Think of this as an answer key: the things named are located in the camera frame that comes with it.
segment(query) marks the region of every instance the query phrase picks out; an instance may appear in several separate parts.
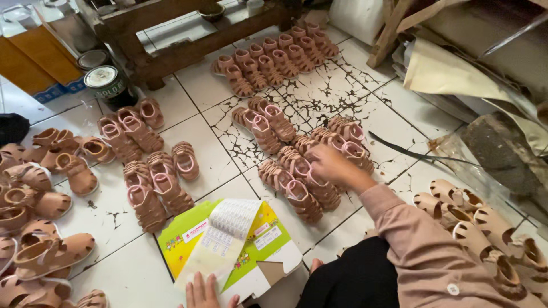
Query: paper sheet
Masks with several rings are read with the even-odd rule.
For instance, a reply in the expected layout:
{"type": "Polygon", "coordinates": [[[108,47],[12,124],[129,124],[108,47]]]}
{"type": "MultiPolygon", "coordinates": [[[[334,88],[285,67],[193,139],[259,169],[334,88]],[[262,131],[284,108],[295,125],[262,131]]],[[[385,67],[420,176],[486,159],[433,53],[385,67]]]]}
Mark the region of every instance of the paper sheet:
{"type": "Polygon", "coordinates": [[[184,302],[186,284],[194,280],[197,271],[202,273],[204,280],[214,273],[217,291],[221,291],[242,251],[261,203],[261,200],[225,199],[215,207],[209,216],[209,226],[175,281],[175,288],[185,294],[184,302]]]}

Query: black pants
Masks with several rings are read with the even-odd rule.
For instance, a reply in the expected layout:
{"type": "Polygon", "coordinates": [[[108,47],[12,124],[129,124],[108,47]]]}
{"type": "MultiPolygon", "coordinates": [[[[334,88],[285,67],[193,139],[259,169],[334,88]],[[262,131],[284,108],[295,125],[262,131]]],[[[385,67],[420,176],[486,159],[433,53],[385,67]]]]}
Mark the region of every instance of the black pants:
{"type": "Polygon", "coordinates": [[[397,274],[386,258],[388,243],[373,236],[320,266],[305,285],[297,308],[399,307],[397,274]]]}

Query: wooden frame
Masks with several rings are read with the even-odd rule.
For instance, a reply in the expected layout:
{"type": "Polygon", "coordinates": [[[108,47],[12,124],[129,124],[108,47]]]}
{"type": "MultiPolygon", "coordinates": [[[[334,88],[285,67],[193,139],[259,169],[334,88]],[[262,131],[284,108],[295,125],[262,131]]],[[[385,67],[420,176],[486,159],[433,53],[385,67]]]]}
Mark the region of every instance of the wooden frame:
{"type": "Polygon", "coordinates": [[[137,38],[136,32],[153,27],[202,7],[202,0],[149,0],[133,7],[98,16],[83,0],[77,0],[86,21],[97,36],[116,45],[133,70],[130,79],[136,84],[146,83],[151,90],[162,88],[162,78],[191,65],[205,55],[248,37],[264,28],[278,25],[281,31],[291,27],[291,18],[300,16],[301,2],[294,0],[267,1],[259,15],[242,20],[193,42],[178,42],[153,54],[137,38]]]}

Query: hand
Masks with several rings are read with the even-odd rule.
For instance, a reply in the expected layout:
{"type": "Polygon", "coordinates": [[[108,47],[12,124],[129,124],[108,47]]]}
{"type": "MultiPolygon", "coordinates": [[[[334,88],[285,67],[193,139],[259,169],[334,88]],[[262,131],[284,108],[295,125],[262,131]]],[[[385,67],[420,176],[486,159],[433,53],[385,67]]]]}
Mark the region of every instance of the hand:
{"type": "MultiPolygon", "coordinates": [[[[209,275],[207,283],[204,286],[202,273],[194,274],[194,284],[189,282],[186,285],[186,308],[221,308],[217,295],[215,293],[215,282],[217,278],[214,274],[209,275]]],[[[239,295],[234,295],[227,308],[236,308],[239,302],[239,295]]]]}

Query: can lid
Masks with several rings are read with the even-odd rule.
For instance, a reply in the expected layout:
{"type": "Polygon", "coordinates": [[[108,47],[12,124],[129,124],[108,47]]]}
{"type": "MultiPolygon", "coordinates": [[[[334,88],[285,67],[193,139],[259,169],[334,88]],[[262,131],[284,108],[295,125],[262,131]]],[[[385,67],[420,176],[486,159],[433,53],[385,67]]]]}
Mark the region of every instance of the can lid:
{"type": "Polygon", "coordinates": [[[88,87],[103,87],[111,83],[118,75],[118,70],[113,66],[99,66],[89,71],[84,77],[84,83],[88,87]]]}
{"type": "Polygon", "coordinates": [[[78,65],[85,69],[92,69],[105,63],[108,57],[104,50],[90,50],[78,58],[78,65]]]}

